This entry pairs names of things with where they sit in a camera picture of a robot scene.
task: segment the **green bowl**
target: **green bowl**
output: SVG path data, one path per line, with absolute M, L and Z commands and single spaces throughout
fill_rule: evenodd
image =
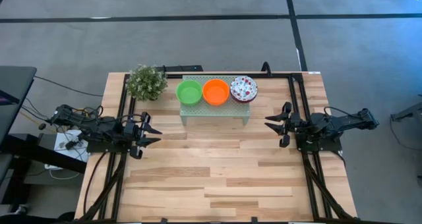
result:
M 184 105 L 196 105 L 202 97 L 202 86 L 196 80 L 184 80 L 177 86 L 176 96 Z

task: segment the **green plant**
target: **green plant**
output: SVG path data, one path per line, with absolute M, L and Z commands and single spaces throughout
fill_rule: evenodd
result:
M 156 100 L 167 87 L 166 74 L 158 72 L 155 67 L 139 65 L 129 72 L 131 76 L 126 80 L 126 89 L 137 100 Z

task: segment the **bowl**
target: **bowl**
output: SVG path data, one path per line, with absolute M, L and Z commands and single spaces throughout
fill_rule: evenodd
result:
M 176 96 L 183 105 L 196 105 L 202 97 L 202 86 L 196 80 L 184 80 L 177 86 Z
M 230 94 L 237 102 L 249 103 L 256 98 L 258 86 L 252 78 L 238 76 L 230 84 Z
M 220 79 L 207 81 L 202 91 L 205 101 L 213 106 L 222 105 L 229 98 L 229 85 Z

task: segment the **orange bowl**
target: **orange bowl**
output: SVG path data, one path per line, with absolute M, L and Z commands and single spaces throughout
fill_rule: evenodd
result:
M 229 98 L 229 85 L 220 79 L 212 79 L 205 83 L 202 94 L 207 103 L 213 106 L 224 104 Z

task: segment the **black desk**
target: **black desk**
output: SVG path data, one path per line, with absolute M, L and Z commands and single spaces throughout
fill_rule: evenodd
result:
M 0 67 L 0 90 L 20 100 L 17 105 L 0 106 L 0 152 L 84 173 L 85 162 L 38 146 L 37 137 L 30 134 L 9 134 L 34 81 L 35 73 L 34 67 Z

